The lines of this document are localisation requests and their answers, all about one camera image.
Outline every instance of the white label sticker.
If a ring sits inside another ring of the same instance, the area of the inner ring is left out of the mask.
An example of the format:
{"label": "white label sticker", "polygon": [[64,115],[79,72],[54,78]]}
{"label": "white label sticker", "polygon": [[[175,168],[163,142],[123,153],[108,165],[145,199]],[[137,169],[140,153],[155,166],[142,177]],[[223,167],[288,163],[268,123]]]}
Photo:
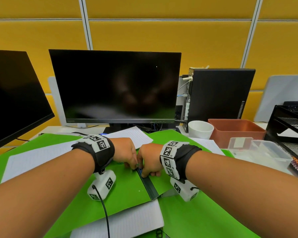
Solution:
{"label": "white label sticker", "polygon": [[235,138],[234,148],[242,148],[244,146],[245,138]]}

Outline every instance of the hand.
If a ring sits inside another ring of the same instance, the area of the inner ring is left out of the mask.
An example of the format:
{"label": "hand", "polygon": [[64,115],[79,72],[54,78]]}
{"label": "hand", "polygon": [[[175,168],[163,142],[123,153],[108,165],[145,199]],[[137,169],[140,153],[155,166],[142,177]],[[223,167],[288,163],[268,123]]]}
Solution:
{"label": "hand", "polygon": [[162,149],[162,144],[144,144],[140,147],[137,160],[139,167],[142,168],[141,176],[143,178],[147,177],[149,174],[151,176],[160,176],[160,170],[163,170],[163,166],[160,163],[160,152]]}
{"label": "hand", "polygon": [[130,138],[112,138],[110,139],[115,147],[114,160],[124,162],[125,167],[135,169],[137,166],[137,152]]}

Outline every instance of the person's right hand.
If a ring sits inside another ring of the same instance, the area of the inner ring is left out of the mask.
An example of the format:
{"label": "person's right hand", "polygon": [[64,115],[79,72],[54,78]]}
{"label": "person's right hand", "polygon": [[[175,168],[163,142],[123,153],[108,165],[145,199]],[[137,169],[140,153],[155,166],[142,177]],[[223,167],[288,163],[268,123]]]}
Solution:
{"label": "person's right hand", "polygon": [[163,166],[160,163],[160,152],[162,149],[162,144],[144,144],[140,147],[137,154],[137,161],[139,168],[142,168],[141,176],[143,178],[147,177],[149,174],[151,176],[160,176],[160,170],[163,170]]}

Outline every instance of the brown plastic container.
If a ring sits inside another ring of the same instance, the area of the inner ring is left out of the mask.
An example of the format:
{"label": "brown plastic container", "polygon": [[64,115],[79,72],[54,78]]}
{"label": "brown plastic container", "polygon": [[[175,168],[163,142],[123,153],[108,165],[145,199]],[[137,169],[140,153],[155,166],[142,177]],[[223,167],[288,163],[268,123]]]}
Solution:
{"label": "brown plastic container", "polygon": [[220,148],[228,148],[232,137],[252,137],[255,140],[263,140],[266,130],[262,129],[247,119],[208,119],[214,126],[210,137]]}

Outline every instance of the lined paper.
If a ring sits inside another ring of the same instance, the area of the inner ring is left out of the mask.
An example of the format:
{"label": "lined paper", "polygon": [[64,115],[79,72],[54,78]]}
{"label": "lined paper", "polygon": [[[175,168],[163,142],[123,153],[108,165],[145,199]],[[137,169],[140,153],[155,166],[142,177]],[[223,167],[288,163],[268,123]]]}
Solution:
{"label": "lined paper", "polygon": [[[164,226],[157,199],[108,217],[111,238],[132,238]],[[107,238],[106,218],[75,229],[71,238]]]}
{"label": "lined paper", "polygon": [[71,145],[75,143],[76,141],[55,144],[10,156],[1,183],[71,151]]}
{"label": "lined paper", "polygon": [[153,139],[145,135],[138,127],[127,128],[118,132],[104,135],[107,138],[131,138],[136,149],[140,148],[143,144],[149,144]]}
{"label": "lined paper", "polygon": [[218,145],[214,142],[214,140],[210,139],[199,139],[199,138],[190,138],[193,141],[197,142],[198,144],[202,145],[203,147],[210,150],[212,153],[218,155],[225,155],[222,150],[218,147]]}

